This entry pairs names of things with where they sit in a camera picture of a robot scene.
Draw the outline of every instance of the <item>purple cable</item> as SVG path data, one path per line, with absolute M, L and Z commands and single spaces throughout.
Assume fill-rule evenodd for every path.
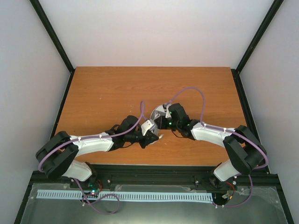
M 101 138 L 103 138 L 103 139 L 104 139 L 104 138 L 113 138 L 113 137 L 117 137 L 117 136 L 124 135 L 124 134 L 126 134 L 126 133 L 132 131 L 134 128 L 136 128 L 136 126 L 139 124 L 141 118 L 144 116 L 144 111 L 145 111 L 145 102 L 144 102 L 144 101 L 141 101 L 141 102 L 140 102 L 140 109 L 141 109 L 140 117 L 139 117 L 139 119 L 136 121 L 136 123 L 135 123 L 130 129 L 128 129 L 128 130 L 126 130 L 126 131 L 124 131 L 124 132 L 122 132 L 122 133 L 119 133 L 119 134 L 113 134 L 113 135 L 105 135 L 105 136 L 101 136 Z M 88 135 L 88 136 L 83 136 L 83 137 L 81 137 L 80 140 L 97 139 L 97 138 L 99 138 L 99 137 L 100 137 L 100 135 L 98 135 L 98 134 L 97 134 L 97 135 Z M 65 142 L 65 143 L 63 143 L 63 144 L 57 146 L 56 148 L 54 148 L 54 149 L 53 149 L 51 152 L 49 152 L 49 153 L 48 153 L 48 154 L 41 160 L 41 162 L 38 164 L 38 170 L 39 170 L 40 172 L 43 171 L 43 169 L 42 169 L 42 165 L 43 165 L 43 163 L 44 163 L 44 162 L 45 162 L 51 155 L 53 155 L 56 151 L 58 151 L 59 149 L 61 149 L 61 148 L 64 147 L 64 146 L 66 146 L 66 145 L 68 145 L 68 144 L 70 144 L 70 143 L 72 143 L 72 142 L 76 142 L 76 141 L 79 141 L 79 138 L 69 140 L 69 141 L 67 141 L 67 142 Z
M 142 110 L 145 111 L 145 101 L 144 101 L 143 104 L 140 104 L 140 105 L 139 105 L 139 110 L 140 110 L 140 114 L 142 113 Z M 144 115 L 144 113 L 143 113 L 142 117 L 143 117 L 145 120 L 147 120 L 147 118 L 146 118 L 146 116 Z
M 81 187 L 81 185 L 80 185 L 80 182 L 79 182 L 77 179 L 75 179 L 75 178 L 74 178 L 74 181 L 77 183 L 77 185 L 78 185 L 80 191 L 82 192 L 83 198 L 85 198 L 85 200 L 87 201 L 87 204 L 88 204 L 90 207 L 92 207 L 92 209 L 95 210 L 97 213 L 100 213 L 100 214 L 102 214 L 102 215 L 111 215 L 111 214 L 116 213 L 116 212 L 118 211 L 118 209 L 120 208 L 120 199 L 119 199 L 119 197 L 118 197 L 116 194 L 106 194 L 106 195 L 100 197 L 99 199 L 97 199 L 96 201 L 94 201 L 94 202 L 91 203 L 91 202 L 88 200 L 87 195 L 84 193 L 84 191 L 83 191 L 83 189 L 82 189 L 82 187 Z M 97 209 L 93 206 L 93 204 L 99 202 L 100 200 L 102 200 L 103 198 L 108 197 L 108 196 L 113 196 L 113 197 L 115 197 L 116 200 L 117 200 L 117 208 L 116 208 L 114 211 L 106 213 L 106 212 L 102 212 L 102 211 L 97 210 Z
M 248 177 L 249 177 L 249 180 L 250 180 L 250 186 L 251 186 L 250 194 L 249 194 L 248 198 L 246 198 L 246 200 L 243 201 L 243 202 L 241 202 L 240 204 L 235 204 L 235 205 L 224 205 L 224 208 L 230 209 L 230 208 L 239 207 L 239 206 L 244 205 L 246 202 L 249 201 L 249 199 L 252 197 L 252 193 L 253 193 L 253 183 L 252 183 L 251 176 L 248 175 Z
M 205 112 L 205 107 L 206 107 L 206 98 L 205 98 L 205 95 L 204 95 L 204 93 L 199 89 L 199 88 L 197 88 L 197 87 L 194 87 L 194 86 L 190 86 L 190 87 L 187 87 L 187 88 L 184 88 L 184 89 L 182 89 L 180 92 L 178 92 L 170 101 L 168 101 L 166 104 L 165 104 L 165 106 L 167 106 L 168 104 L 171 104 L 172 103 L 172 101 L 179 95 L 179 94 L 181 94 L 182 92 L 184 92 L 184 91 L 186 91 L 186 90 L 197 90 L 200 94 L 201 94 L 201 96 L 202 96 L 202 109 L 201 109 L 201 114 L 200 114 L 200 123 L 202 124 L 202 125 L 204 125 L 203 124 L 203 121 L 202 121 L 202 118 L 203 118 L 203 116 L 204 116 L 204 112 Z

